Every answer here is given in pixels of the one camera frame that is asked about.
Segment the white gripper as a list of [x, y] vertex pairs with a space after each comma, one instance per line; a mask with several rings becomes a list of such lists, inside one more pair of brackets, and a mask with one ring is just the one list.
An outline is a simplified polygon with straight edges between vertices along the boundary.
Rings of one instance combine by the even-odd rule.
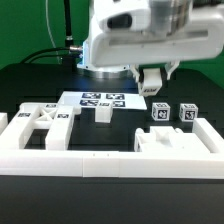
[[[193, 0], [93, 0], [89, 60], [96, 67], [214, 58], [224, 49], [224, 3], [195, 8]], [[130, 70], [135, 82], [140, 73]]]

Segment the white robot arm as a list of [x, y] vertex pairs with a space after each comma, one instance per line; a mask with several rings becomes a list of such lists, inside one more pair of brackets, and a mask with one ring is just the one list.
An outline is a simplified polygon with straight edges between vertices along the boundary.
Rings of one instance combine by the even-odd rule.
[[224, 49], [224, 0], [90, 0], [81, 66], [164, 64], [217, 57]]

